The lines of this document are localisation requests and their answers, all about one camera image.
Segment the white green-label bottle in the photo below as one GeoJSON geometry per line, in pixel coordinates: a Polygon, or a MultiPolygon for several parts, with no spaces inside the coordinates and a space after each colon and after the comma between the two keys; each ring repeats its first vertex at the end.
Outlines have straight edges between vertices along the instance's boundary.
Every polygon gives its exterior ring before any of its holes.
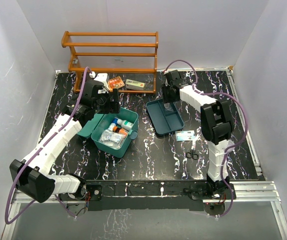
{"type": "Polygon", "coordinates": [[[127,120],[122,120],[119,118],[117,119],[117,124],[127,131],[130,131],[134,125],[133,123],[131,123],[127,120]]]}

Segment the brown orange-label bottle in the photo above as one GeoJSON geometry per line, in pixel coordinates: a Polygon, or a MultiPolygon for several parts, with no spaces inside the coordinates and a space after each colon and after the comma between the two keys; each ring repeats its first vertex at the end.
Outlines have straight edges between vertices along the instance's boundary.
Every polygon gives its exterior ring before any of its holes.
{"type": "Polygon", "coordinates": [[[126,137],[127,137],[128,133],[129,133],[124,128],[117,127],[117,126],[114,126],[112,130],[113,130],[113,132],[121,134],[121,135],[126,136],[126,137]]]}

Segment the small blue-capped bottle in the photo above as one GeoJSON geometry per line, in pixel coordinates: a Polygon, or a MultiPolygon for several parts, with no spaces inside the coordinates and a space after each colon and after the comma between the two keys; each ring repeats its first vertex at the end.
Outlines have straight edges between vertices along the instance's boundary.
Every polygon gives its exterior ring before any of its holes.
{"type": "Polygon", "coordinates": [[[111,124],[109,125],[108,127],[108,130],[111,131],[111,132],[114,132],[114,128],[119,128],[120,126],[118,125],[118,119],[115,117],[111,124]]]}

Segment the green plastic medicine box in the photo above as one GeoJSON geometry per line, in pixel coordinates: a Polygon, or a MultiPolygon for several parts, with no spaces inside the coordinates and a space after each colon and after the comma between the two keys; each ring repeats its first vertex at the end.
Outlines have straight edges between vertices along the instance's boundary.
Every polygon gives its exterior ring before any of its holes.
{"type": "Polygon", "coordinates": [[[139,115],[120,108],[119,113],[95,114],[77,134],[92,139],[99,150],[122,158],[130,143],[138,137],[138,129],[139,115]]]}

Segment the blue divided tray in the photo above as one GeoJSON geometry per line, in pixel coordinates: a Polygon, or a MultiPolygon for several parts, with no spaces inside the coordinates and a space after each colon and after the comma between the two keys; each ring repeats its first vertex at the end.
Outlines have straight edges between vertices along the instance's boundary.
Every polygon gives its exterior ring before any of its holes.
{"type": "Polygon", "coordinates": [[[164,136],[184,128],[185,123],[177,107],[177,112],[165,114],[162,98],[149,101],[145,106],[157,135],[164,136]]]}

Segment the clear bag of swabs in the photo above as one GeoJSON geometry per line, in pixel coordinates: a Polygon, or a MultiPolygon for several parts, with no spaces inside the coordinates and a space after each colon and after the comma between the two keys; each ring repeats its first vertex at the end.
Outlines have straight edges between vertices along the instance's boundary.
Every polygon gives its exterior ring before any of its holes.
{"type": "Polygon", "coordinates": [[[110,131],[104,130],[99,138],[99,142],[114,150],[119,150],[125,140],[126,136],[110,131]]]}

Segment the black handled scissors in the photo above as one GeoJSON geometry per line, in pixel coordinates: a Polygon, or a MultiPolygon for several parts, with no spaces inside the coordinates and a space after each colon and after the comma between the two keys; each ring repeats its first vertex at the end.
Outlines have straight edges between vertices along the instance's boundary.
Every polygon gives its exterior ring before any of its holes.
{"type": "Polygon", "coordinates": [[[185,153],[185,157],[187,159],[193,159],[193,160],[198,160],[199,155],[196,153],[196,150],[194,148],[191,148],[189,151],[185,153]]]}

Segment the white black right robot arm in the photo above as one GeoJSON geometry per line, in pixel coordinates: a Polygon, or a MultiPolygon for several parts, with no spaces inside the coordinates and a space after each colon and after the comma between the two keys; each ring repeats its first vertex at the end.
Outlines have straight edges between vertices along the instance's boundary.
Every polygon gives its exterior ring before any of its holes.
{"type": "Polygon", "coordinates": [[[183,101],[200,114],[201,133],[208,144],[206,192],[211,198],[219,198],[229,188],[225,158],[234,130],[229,103],[201,92],[195,84],[185,80],[178,70],[167,71],[164,76],[165,83],[161,85],[164,102],[183,101]]]}

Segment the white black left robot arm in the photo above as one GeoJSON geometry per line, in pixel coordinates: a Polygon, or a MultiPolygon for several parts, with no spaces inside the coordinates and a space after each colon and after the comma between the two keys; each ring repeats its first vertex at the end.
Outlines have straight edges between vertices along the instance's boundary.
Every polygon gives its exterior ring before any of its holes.
{"type": "Polygon", "coordinates": [[[80,200],[86,196],[85,181],[72,173],[51,175],[50,170],[70,140],[95,114],[117,114],[119,92],[109,91],[102,82],[87,80],[83,89],[61,109],[54,126],[23,160],[9,166],[17,190],[43,203],[51,195],[70,194],[80,200]]]}

